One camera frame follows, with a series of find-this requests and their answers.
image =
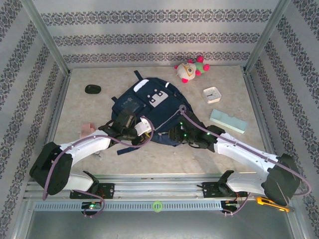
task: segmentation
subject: clock face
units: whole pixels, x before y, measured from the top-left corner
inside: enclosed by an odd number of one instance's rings
[[[207,103],[218,102],[221,98],[221,94],[216,87],[211,87],[203,92],[203,97],[207,101]]]
[[[206,96],[210,99],[210,100],[213,100],[213,99],[216,99],[218,97],[220,97],[220,95],[215,91],[215,90],[211,90],[209,92],[206,93]]]

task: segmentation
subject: pink pom pom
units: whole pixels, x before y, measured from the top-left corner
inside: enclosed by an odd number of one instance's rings
[[[208,70],[209,70],[209,65],[208,65],[208,64],[205,64],[205,65],[203,66],[203,70],[204,70],[204,71],[208,71]]]
[[[197,61],[198,61],[198,62],[203,62],[203,61],[204,61],[204,57],[199,56],[199,57],[197,58]]]

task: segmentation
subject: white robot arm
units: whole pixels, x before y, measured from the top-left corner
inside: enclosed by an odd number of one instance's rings
[[[202,129],[194,127],[185,117],[185,115],[181,116],[180,124],[169,131],[169,137],[172,140],[188,142],[190,145],[196,144],[198,148],[226,155],[249,166],[255,172],[235,173],[228,171],[227,177],[222,177],[224,180],[221,185],[224,187],[223,190],[258,193],[266,195],[279,205],[288,204],[299,187],[300,179],[276,164],[278,162],[297,172],[297,167],[290,156],[283,154],[279,157],[257,150],[238,141],[215,125],[205,128],[193,113],[189,119],[195,120],[200,127],[202,126]],[[122,112],[112,126],[101,126],[83,139],[62,145],[56,145],[54,142],[46,144],[30,171],[31,177],[43,188],[47,178],[49,178],[47,192],[50,195],[66,189],[95,193],[94,176],[85,171],[71,173],[72,166],[90,154],[113,146],[119,140],[130,140],[132,145],[140,144],[143,141],[142,135],[151,131],[151,125],[146,119],[141,119],[140,123],[133,125],[135,121],[133,118],[130,113]],[[60,154],[62,156],[55,163],[52,175],[50,175],[50,168],[55,158]]]

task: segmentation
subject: backpack strap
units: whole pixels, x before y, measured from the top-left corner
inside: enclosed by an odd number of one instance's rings
[[[118,155],[124,154],[124,153],[129,153],[135,150],[138,150],[139,148],[123,148],[117,151]]]
[[[143,79],[143,77],[140,75],[139,71],[134,71],[134,73],[139,81],[141,81]]]

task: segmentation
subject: patterned wallpaper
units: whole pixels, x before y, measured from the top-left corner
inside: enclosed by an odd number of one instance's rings
[[[278,0],[35,0],[69,68],[245,65]]]
[[[276,153],[290,154],[313,186],[299,198],[309,238],[319,238],[318,16],[316,1],[293,0],[251,71]]]
[[[0,0],[0,239],[9,238],[64,76],[18,0]]]

